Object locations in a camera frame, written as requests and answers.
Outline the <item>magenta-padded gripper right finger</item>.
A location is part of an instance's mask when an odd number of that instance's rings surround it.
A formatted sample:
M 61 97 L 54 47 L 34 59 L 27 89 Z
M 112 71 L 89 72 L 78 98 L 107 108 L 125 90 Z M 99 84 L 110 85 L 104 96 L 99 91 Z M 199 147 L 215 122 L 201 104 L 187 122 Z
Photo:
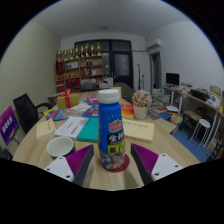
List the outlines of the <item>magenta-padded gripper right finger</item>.
M 131 144 L 131 154 L 145 185 L 182 169 L 182 166 L 166 153 L 156 154 L 134 143 Z

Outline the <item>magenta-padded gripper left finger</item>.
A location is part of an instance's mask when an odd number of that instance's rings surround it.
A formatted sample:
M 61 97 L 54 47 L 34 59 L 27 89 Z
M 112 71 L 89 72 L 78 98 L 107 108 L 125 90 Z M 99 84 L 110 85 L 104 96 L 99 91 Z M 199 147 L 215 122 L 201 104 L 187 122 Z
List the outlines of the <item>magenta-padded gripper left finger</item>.
M 88 145 L 67 157 L 56 158 L 45 171 L 81 186 L 93 156 L 94 146 Z

